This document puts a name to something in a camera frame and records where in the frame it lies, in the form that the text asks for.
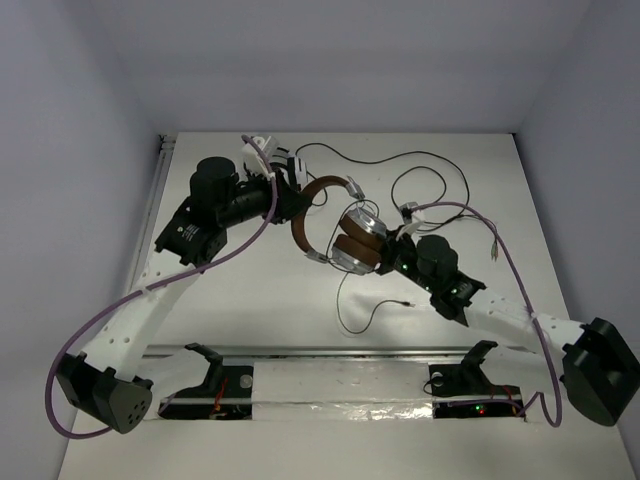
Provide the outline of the brown silver headphones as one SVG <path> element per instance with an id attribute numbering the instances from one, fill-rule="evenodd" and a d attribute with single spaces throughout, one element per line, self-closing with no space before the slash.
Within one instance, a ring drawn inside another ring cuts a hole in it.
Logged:
<path id="1" fill-rule="evenodd" d="M 376 214 L 364 208 L 365 195 L 351 177 L 319 177 L 308 183 L 301 194 L 311 202 L 321 190 L 328 187 L 344 188 L 355 200 L 354 206 L 348 207 L 337 223 L 341 233 L 336 236 L 327 253 L 317 251 L 306 235 L 305 220 L 309 207 L 305 207 L 291 220 L 293 240 L 308 259 L 322 264 L 334 264 L 347 273 L 367 275 L 381 262 L 387 227 Z"/>

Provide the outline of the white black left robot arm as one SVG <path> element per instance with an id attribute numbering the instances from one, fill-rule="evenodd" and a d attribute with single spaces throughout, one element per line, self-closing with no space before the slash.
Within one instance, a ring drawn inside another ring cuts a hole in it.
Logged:
<path id="1" fill-rule="evenodd" d="M 137 288 L 93 318 L 108 321 L 78 353 L 64 347 L 57 354 L 46 386 L 60 385 L 71 405 L 120 434 L 160 416 L 179 393 L 223 396 L 223 358 L 211 348 L 187 344 L 148 364 L 144 352 L 200 275 L 248 249 L 268 225 L 287 223 L 310 206 L 302 190 L 311 178 L 294 155 L 242 172 L 225 157 L 201 160 Z"/>

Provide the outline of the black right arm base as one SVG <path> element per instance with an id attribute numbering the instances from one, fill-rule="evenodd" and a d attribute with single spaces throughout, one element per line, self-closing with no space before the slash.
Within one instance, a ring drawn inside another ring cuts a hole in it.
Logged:
<path id="1" fill-rule="evenodd" d="M 519 387 L 491 383 L 481 366 L 498 344 L 482 340 L 459 363 L 436 364 L 428 368 L 423 392 L 435 403 L 436 419 L 524 418 Z"/>

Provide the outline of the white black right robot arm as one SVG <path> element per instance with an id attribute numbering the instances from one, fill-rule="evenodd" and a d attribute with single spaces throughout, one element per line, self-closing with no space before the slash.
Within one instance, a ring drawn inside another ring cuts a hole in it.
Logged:
<path id="1" fill-rule="evenodd" d="M 503 338 L 476 343 L 457 364 L 430 370 L 439 398 L 518 390 L 559 394 L 583 416 L 613 426 L 639 390 L 639 361 L 616 327 L 531 313 L 458 268 L 458 255 L 438 235 L 413 241 L 391 233 L 380 274 L 395 271 L 425 290 L 435 311 L 469 329 Z"/>

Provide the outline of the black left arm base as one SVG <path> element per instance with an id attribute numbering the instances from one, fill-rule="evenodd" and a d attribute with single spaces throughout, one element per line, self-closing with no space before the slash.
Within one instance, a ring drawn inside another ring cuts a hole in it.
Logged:
<path id="1" fill-rule="evenodd" d="M 165 420 L 251 420 L 254 367 L 225 365 L 222 355 L 197 343 L 185 348 L 209 363 L 207 372 L 195 386 L 163 400 L 159 416 Z"/>

